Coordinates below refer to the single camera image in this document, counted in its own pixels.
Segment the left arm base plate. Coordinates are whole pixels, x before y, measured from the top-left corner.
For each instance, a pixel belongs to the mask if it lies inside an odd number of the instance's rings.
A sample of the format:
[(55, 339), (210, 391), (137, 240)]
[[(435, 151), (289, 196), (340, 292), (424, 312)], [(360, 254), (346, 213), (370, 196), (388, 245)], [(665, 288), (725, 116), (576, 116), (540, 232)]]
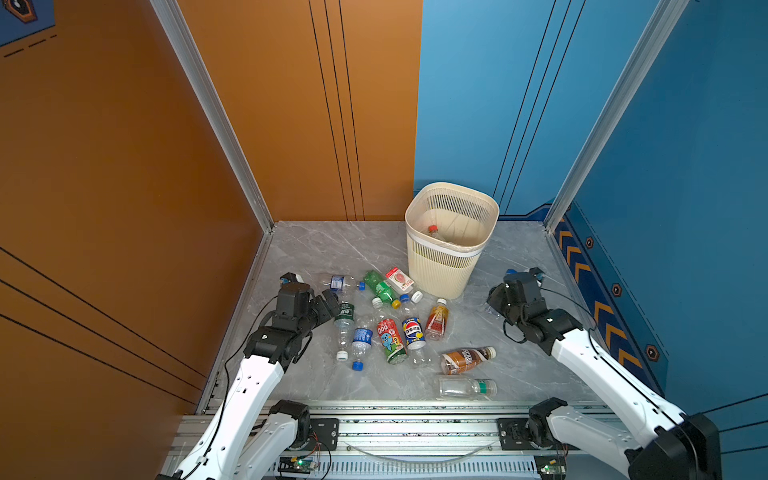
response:
[(287, 451), (309, 451), (323, 447), (335, 451), (339, 440), (340, 420), (338, 418), (314, 418), (299, 420), (297, 432)]

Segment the clear bottle dark green label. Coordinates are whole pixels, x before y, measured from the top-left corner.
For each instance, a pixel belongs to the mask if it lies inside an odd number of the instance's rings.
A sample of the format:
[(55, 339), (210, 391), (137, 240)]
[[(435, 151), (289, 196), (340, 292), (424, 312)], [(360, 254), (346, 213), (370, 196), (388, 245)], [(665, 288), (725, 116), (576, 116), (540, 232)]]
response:
[(340, 307), (340, 313), (334, 322), (338, 330), (336, 360), (346, 362), (350, 356), (355, 331), (355, 306), (351, 302), (343, 301)]

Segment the brown coffee drink bottle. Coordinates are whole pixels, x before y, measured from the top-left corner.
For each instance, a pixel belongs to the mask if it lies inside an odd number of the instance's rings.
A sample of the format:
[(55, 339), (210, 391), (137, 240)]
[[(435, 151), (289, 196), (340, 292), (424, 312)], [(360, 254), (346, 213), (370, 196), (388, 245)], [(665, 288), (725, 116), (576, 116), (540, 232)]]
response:
[(461, 348), (442, 354), (440, 366), (444, 375), (459, 375), (496, 356), (496, 349), (492, 346)]

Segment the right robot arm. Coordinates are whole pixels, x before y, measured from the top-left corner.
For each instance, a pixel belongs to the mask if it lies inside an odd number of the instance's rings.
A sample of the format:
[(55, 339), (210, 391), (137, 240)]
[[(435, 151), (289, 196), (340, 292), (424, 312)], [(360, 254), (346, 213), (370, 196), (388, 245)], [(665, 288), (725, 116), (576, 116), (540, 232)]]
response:
[(563, 309), (550, 309), (539, 270), (515, 272), (489, 290), (486, 303), (524, 342), (576, 374), (621, 420), (617, 429), (551, 397), (529, 410), (538, 447), (574, 446), (628, 479), (720, 479), (720, 432), (704, 414), (688, 415), (634, 377)]

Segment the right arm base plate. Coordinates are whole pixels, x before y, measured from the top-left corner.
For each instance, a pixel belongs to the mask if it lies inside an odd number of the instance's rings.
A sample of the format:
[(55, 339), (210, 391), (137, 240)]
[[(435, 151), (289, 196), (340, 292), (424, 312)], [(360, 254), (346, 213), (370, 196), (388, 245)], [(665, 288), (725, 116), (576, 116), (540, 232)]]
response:
[(496, 427), (504, 451), (554, 451), (562, 447), (568, 451), (578, 451), (575, 446), (557, 441), (548, 426), (538, 421), (531, 422), (529, 418), (499, 418), (496, 420)]

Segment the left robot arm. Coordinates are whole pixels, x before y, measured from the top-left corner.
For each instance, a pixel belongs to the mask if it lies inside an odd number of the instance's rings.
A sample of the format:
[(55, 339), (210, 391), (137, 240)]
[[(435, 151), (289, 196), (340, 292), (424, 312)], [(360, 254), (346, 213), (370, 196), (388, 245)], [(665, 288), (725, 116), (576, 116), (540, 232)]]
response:
[(252, 435), (267, 400), (288, 368), (303, 356), (313, 330), (341, 312), (337, 294), (317, 294), (296, 280), (284, 280), (275, 308), (259, 318), (243, 347), (238, 371), (227, 377), (224, 400), (190, 453), (170, 479), (261, 479), (280, 455), (301, 446), (310, 434), (308, 407), (282, 400)]

